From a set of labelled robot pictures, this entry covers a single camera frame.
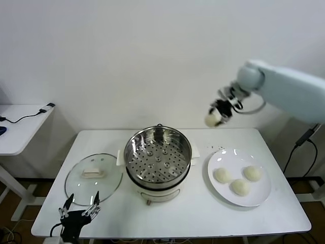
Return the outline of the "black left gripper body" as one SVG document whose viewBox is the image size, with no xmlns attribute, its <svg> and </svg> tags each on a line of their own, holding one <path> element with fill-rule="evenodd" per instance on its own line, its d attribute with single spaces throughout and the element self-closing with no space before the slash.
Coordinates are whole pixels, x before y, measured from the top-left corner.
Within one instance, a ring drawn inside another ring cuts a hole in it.
<svg viewBox="0 0 325 244">
<path fill-rule="evenodd" d="M 60 235 L 63 242 L 77 242 L 82 228 L 91 222 L 89 215 L 83 210 L 69 211 L 68 217 L 61 220 L 63 232 Z"/>
</svg>

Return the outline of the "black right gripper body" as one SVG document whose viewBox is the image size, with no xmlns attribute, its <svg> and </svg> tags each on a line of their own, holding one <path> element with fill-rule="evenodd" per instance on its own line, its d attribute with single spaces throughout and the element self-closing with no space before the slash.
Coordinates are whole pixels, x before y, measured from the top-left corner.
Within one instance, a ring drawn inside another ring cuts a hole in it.
<svg viewBox="0 0 325 244">
<path fill-rule="evenodd" d="M 215 101 L 216 110 L 220 113 L 222 117 L 231 118 L 232 114 L 232 105 L 228 100 L 218 99 Z"/>
</svg>

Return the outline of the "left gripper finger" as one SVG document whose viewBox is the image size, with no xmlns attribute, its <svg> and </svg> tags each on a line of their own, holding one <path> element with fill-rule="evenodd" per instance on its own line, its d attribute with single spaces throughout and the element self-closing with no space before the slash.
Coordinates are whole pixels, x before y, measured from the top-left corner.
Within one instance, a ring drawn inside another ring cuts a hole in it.
<svg viewBox="0 0 325 244">
<path fill-rule="evenodd" d="M 95 197 L 91 197 L 91 205 L 88 207 L 82 214 L 81 216 L 83 217 L 90 217 L 91 219 L 94 219 L 99 211 L 101 210 L 100 207 L 100 196 L 99 196 L 99 191 L 97 191 Z"/>
<path fill-rule="evenodd" d="M 72 194 L 64 203 L 63 207 L 62 208 L 59 208 L 58 211 L 59 211 L 59 214 L 60 214 L 60 218 L 63 219 L 63 218 L 67 218 L 69 215 L 68 215 L 68 210 L 72 204 L 74 200 L 74 194 Z"/>
</svg>

